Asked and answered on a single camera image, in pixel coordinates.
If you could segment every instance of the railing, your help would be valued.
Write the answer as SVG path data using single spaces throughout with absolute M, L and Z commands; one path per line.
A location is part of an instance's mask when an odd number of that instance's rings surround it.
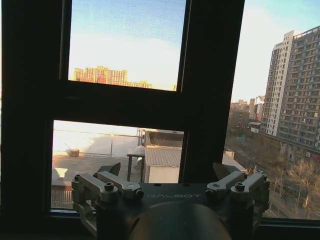
M 51 186 L 51 208 L 72 209 L 72 188 L 64 182 L 64 185 Z

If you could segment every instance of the orange building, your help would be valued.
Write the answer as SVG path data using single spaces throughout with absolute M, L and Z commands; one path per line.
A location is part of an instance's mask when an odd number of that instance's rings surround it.
M 127 70 L 111 70 L 105 66 L 86 67 L 85 70 L 81 68 L 75 68 L 73 80 L 87 83 L 111 84 L 146 89 L 152 88 L 152 85 L 148 84 L 146 81 L 128 81 Z

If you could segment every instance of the logo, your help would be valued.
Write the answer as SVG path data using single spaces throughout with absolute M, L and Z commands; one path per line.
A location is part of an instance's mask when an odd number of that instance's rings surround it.
M 189 199 L 189 198 L 199 198 L 201 194 L 148 194 L 146 197 L 151 199 L 164 198 L 164 199 Z

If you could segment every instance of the high-rise building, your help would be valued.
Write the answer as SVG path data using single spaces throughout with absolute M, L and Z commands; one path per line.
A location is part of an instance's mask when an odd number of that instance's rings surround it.
M 284 34 L 283 41 L 274 46 L 271 55 L 260 131 L 273 136 L 278 131 L 293 36 L 293 30 Z
M 293 37 L 278 136 L 320 150 L 320 26 Z
M 85 70 L 81 68 L 75 68 L 73 80 L 87 83 L 111 84 L 146 89 L 152 88 L 152 85 L 148 84 L 146 81 L 128 81 L 127 70 L 112 70 L 105 66 L 86 67 Z

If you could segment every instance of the metal clamp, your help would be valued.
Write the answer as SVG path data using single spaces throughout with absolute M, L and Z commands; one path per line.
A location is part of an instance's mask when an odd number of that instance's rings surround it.
M 72 207 L 80 214 L 82 224 L 97 237 L 97 221 L 93 215 L 92 206 L 95 200 L 102 203 L 116 202 L 122 193 L 127 200 L 140 200 L 144 192 L 138 183 L 129 182 L 113 175 L 107 171 L 90 175 L 84 173 L 76 175 L 71 182 L 72 186 Z
M 231 187 L 231 198 L 238 202 L 247 202 L 252 198 L 253 192 L 263 185 L 265 176 L 262 173 L 254 173 L 243 182 L 237 182 Z
M 113 183 L 126 200 L 140 200 L 144 196 L 139 183 L 126 181 L 108 171 L 97 172 L 94 176 L 105 183 Z
M 208 183 L 206 195 L 208 197 L 214 197 L 216 200 L 221 200 L 225 198 L 229 189 L 239 181 L 243 181 L 245 175 L 241 171 L 234 171 L 229 175 L 225 176 L 224 178 L 220 179 L 216 182 Z

